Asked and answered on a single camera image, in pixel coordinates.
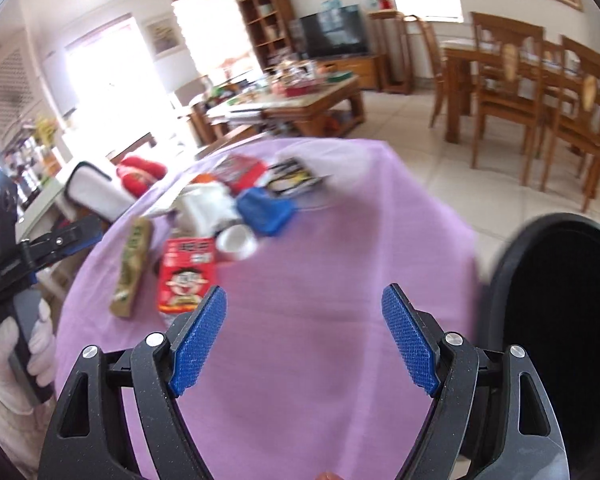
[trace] cartoon face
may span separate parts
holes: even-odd
[[[178,296],[193,296],[202,289],[202,286],[208,283],[202,277],[202,273],[195,269],[181,270],[173,275],[167,286]]]

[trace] snack package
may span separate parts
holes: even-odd
[[[257,186],[266,171],[267,166],[259,158],[232,154],[219,162],[211,174],[237,196],[241,191]]]
[[[290,197],[301,194],[320,184],[324,177],[315,176],[299,159],[288,158],[269,168],[265,185],[273,196]]]
[[[131,224],[131,231],[122,253],[118,285],[113,295],[113,301],[109,305],[109,310],[114,316],[131,316],[131,307],[136,290],[138,290],[153,234],[154,225],[148,218],[136,218]]]
[[[170,238],[158,279],[158,310],[167,315],[195,310],[216,285],[213,238]]]

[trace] round table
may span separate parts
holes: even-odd
[[[295,142],[302,140],[265,140],[235,151],[270,160]],[[329,142],[367,150],[366,177],[332,206],[300,211],[252,257],[218,269],[227,317],[198,383],[178,400],[217,480],[312,480],[327,470],[347,480],[395,477],[430,399],[411,382],[382,318],[381,294],[390,283],[399,283],[444,330],[472,336],[471,229],[430,197],[384,142]],[[209,168],[220,156],[192,169]],[[166,329],[151,269],[130,319],[111,315],[109,303],[132,218],[180,176],[170,172],[144,195],[82,266],[60,320],[58,392],[85,346],[132,348]],[[166,219],[155,220],[154,260],[169,228]],[[124,401],[141,472],[157,478],[131,390]]]

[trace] wooden bookshelf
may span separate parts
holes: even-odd
[[[291,0],[241,0],[240,10],[262,68],[283,48],[294,50],[289,22],[296,18]]]

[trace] red plush toy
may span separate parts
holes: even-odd
[[[146,160],[133,153],[122,159],[116,168],[122,186],[136,198],[144,195],[158,180],[167,174],[167,167],[154,160]]]
[[[164,179],[167,174],[167,167],[160,162],[154,160],[146,160],[135,153],[129,153],[125,155],[125,158],[120,162],[120,166],[130,166],[132,168],[138,168],[138,170],[146,171],[156,180]]]

